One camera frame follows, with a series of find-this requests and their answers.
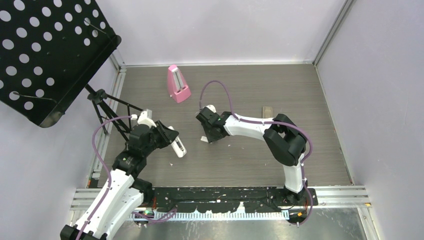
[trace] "gray wood-grain surface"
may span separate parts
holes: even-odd
[[[306,130],[313,153],[305,161],[310,186],[349,185],[340,144],[328,113],[324,94],[312,65],[224,65],[180,67],[191,96],[182,103],[170,98],[167,67],[128,68],[120,98],[142,109],[153,111],[153,120],[179,131],[187,154],[178,158],[171,146],[155,150],[138,176],[154,186],[283,186],[283,166],[263,141],[243,136],[225,137],[215,143],[200,141],[204,131],[195,118],[202,87],[211,80],[227,86],[236,113],[261,118],[263,106],[273,114],[284,113]],[[212,83],[203,96],[203,105],[216,111],[229,111],[223,88]],[[127,115],[125,106],[117,109]],[[105,161],[110,167],[124,149],[124,140],[113,129]],[[99,185],[106,181],[102,171]]]

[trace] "lavender wall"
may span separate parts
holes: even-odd
[[[127,65],[313,61],[344,0],[98,0]]]
[[[357,0],[318,65],[349,170],[384,240],[422,239],[424,1]]]
[[[109,91],[116,74],[108,60],[90,84]],[[94,156],[91,139],[99,120],[87,95],[83,90],[49,128],[0,102],[1,239],[59,239]]]

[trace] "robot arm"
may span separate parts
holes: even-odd
[[[209,143],[226,136],[237,135],[265,141],[274,158],[283,165],[284,188],[299,199],[299,194],[302,194],[304,190],[300,161],[304,157],[306,149],[305,137],[286,126],[266,124],[267,122],[285,122],[294,125],[284,114],[278,114],[275,118],[236,116],[239,119],[262,124],[239,121],[229,111],[224,111],[219,115],[213,105],[204,107],[196,118],[201,122]]]
[[[161,121],[154,122],[148,117],[146,111],[141,113],[137,123],[131,129],[124,151],[116,157],[113,163],[110,171],[112,180],[110,187],[108,187],[108,180],[75,225],[65,225],[60,233],[61,240],[75,240],[93,211],[95,213],[90,222],[86,224],[80,239],[113,239],[132,211],[143,203],[150,203],[154,198],[152,184],[137,178],[147,164],[147,157],[154,150],[169,145],[172,146],[179,158],[187,153],[178,137],[179,133],[171,126],[164,126]]]

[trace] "black perforated music stand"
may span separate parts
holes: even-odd
[[[120,43],[94,0],[1,1],[0,100],[48,128]]]

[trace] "purple cable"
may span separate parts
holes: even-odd
[[[104,170],[106,170],[106,173],[107,173],[107,180],[108,180],[108,182],[107,182],[107,188],[106,188],[106,191],[104,192],[104,194],[103,194],[103,196],[101,196],[101,198],[100,198],[100,201],[98,201],[98,203],[97,203],[97,205],[94,207],[94,209],[93,209],[93,211],[90,213],[90,215],[88,215],[88,217],[87,217],[87,220],[84,222],[84,224],[82,225],[82,227],[81,227],[81,230],[79,230],[79,232],[78,232],[78,235],[76,236],[76,240],[80,240],[80,238],[81,238],[81,235],[83,234],[83,232],[84,232],[84,229],[87,227],[87,224],[89,224],[89,222],[90,222],[90,220],[92,219],[92,217],[94,216],[94,214],[96,213],[96,211],[97,211],[97,209],[99,209],[99,207],[100,207],[100,205],[102,204],[102,202],[105,200],[105,198],[106,198],[106,195],[108,195],[108,193],[109,193],[109,189],[111,188],[111,184],[112,184],[112,176],[111,176],[111,173],[109,172],[109,169],[108,169],[108,166],[106,166],[106,163],[105,163],[105,161],[103,161],[103,158],[102,158],[102,156],[100,156],[100,153],[99,153],[99,151],[97,150],[97,148],[96,148],[96,143],[95,143],[95,140],[96,140],[96,134],[97,134],[97,132],[104,126],[104,125],[106,125],[106,124],[108,124],[108,123],[110,123],[110,122],[113,122],[113,121],[116,121],[116,120],[119,120],[119,119],[129,119],[129,118],[131,118],[131,116],[118,116],[118,117],[114,117],[114,118],[112,118],[112,119],[109,119],[109,120],[107,120],[107,121],[105,121],[105,122],[103,122],[95,131],[94,131],[94,133],[93,133],[93,136],[92,136],[92,138],[91,138],[91,144],[92,144],[92,147],[93,147],[93,149],[94,149],[94,153],[95,153],[95,155],[97,156],[97,158],[98,158],[98,160],[100,161],[100,163],[101,163],[101,165],[103,165],[103,168],[104,168]]]
[[[300,160],[300,169],[301,169],[301,173],[302,173],[302,184],[303,187],[305,188],[306,193],[309,196],[309,202],[310,202],[310,208],[309,208],[309,214],[306,215],[305,220],[303,220],[302,222],[299,222],[299,225],[303,225],[304,223],[306,223],[306,221],[309,219],[311,213],[312,213],[312,208],[314,205],[313,199],[312,199],[312,195],[311,192],[309,191],[308,187],[306,186],[306,181],[305,181],[305,169],[304,169],[304,161],[311,155],[312,150],[313,150],[313,145],[312,145],[312,141],[311,138],[309,137],[309,135],[301,128],[290,124],[290,123],[286,123],[286,122],[280,122],[280,121],[265,121],[265,122],[261,122],[261,121],[253,121],[253,120],[247,120],[247,119],[243,119],[243,118],[239,118],[236,113],[234,113],[234,109],[233,109],[233,101],[231,99],[231,95],[227,89],[227,87],[225,86],[224,83],[222,83],[221,81],[218,80],[212,80],[209,81],[208,83],[206,83],[200,93],[200,99],[199,99],[199,110],[202,110],[202,97],[203,97],[203,93],[205,92],[206,87],[211,84],[211,83],[219,83],[221,84],[221,86],[224,88],[226,95],[228,97],[228,101],[229,101],[229,109],[231,111],[231,114],[233,115],[233,117],[241,122],[245,122],[245,123],[250,123],[250,124],[278,124],[278,125],[282,125],[282,126],[286,126],[289,128],[292,128],[296,131],[298,131],[299,133],[301,133],[307,140],[307,142],[309,143],[309,151],[307,152],[307,154],[305,155],[305,157]]]
[[[149,221],[149,223],[147,225],[153,225],[153,224],[160,224],[160,223],[164,223],[166,221],[168,221],[169,219],[171,219],[175,214],[177,213],[177,209],[171,209],[169,212],[167,212],[165,215],[163,215],[162,217],[160,217],[159,219],[155,220],[155,219],[151,219],[146,215],[143,215],[139,212],[133,211],[132,214],[137,215],[139,217],[142,217],[146,220]]]

